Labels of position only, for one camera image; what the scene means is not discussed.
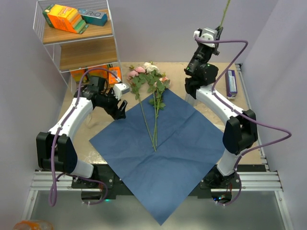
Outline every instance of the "white wall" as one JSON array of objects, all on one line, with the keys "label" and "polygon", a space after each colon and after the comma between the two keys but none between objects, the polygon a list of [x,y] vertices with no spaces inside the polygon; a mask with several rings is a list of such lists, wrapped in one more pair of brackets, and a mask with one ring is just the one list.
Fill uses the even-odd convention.
[{"label": "white wall", "polygon": [[21,218],[35,138],[56,121],[65,85],[32,29],[35,0],[0,1],[0,228]]},{"label": "white wall", "polygon": [[[222,39],[246,39],[250,46],[263,29],[278,0],[232,0]],[[190,61],[197,28],[216,28],[227,0],[109,0],[122,61]],[[227,62],[241,45],[220,45],[212,61]]]},{"label": "white wall", "polygon": [[[246,61],[243,74],[258,120],[292,131],[291,139],[265,148],[278,170],[296,230],[307,226],[307,4],[279,0]],[[262,142],[283,134],[260,128]]]}]

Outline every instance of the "shelf rack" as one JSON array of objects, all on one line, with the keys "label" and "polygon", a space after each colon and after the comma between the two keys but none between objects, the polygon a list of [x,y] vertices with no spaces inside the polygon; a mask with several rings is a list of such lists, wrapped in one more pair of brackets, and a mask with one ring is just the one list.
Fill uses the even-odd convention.
[{"label": "shelf rack", "polygon": [[[102,11],[107,14],[108,21],[104,26],[89,25],[83,34],[50,28],[42,14],[50,4]],[[121,68],[107,0],[39,0],[36,3],[33,29],[71,91],[75,87],[74,81],[70,81],[70,70],[105,64]]]}]

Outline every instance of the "fabric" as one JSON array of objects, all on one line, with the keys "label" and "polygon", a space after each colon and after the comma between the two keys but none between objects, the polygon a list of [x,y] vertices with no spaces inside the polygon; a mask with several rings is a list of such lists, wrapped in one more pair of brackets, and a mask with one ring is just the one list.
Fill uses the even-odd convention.
[{"label": "fabric", "polygon": [[[90,142],[136,198],[162,225],[224,152],[223,133],[170,90],[158,116],[158,148],[154,151],[140,104],[126,112]],[[154,132],[152,95],[143,100]]]}]

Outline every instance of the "purple box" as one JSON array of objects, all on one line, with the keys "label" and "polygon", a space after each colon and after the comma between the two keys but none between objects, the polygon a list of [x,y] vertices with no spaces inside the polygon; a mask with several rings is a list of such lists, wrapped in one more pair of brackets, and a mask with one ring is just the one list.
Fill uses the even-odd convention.
[{"label": "purple box", "polygon": [[227,72],[225,73],[225,81],[227,98],[229,100],[233,100],[238,94],[238,90],[236,88],[236,74],[234,70],[227,70]]}]

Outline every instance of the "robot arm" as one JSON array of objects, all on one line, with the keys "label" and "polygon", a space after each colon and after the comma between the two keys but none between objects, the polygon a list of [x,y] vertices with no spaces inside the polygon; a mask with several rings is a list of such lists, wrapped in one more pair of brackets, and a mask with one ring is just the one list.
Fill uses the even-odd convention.
[{"label": "robot arm", "polygon": [[[210,28],[198,29],[194,32],[194,37],[197,36],[206,41],[219,40],[222,30],[223,28],[220,27],[215,30]],[[219,101],[212,92],[218,68],[208,64],[208,61],[212,54],[219,55],[217,48],[218,45],[216,44],[198,42],[198,48],[185,69],[185,73],[191,76],[186,78],[186,92],[194,99],[208,106],[225,124],[223,135],[224,154],[217,167],[213,167],[205,177],[206,184],[212,188],[227,185],[234,176],[236,162],[240,153],[250,148],[258,139],[256,124],[238,116],[233,110],[230,110]],[[252,119],[256,119],[256,115],[252,110],[244,111],[216,90],[215,93],[233,109],[242,112]]]},{"label": "robot arm", "polygon": [[106,93],[104,90],[105,79],[100,77],[91,77],[88,85],[81,88],[81,95],[78,105],[76,106],[77,93],[59,122],[52,127],[47,133],[40,132],[36,137],[38,165],[40,168],[51,168],[51,145],[53,138],[62,124],[64,119],[67,119],[58,135],[57,147],[55,151],[55,169],[63,173],[90,178],[93,174],[94,167],[91,164],[78,159],[77,153],[73,147],[72,140],[79,129],[83,120],[96,107],[102,107],[115,120],[126,118],[125,108],[127,101],[123,101],[118,108],[118,103],[121,96],[129,91],[127,85],[123,83],[115,84],[113,88]]}]

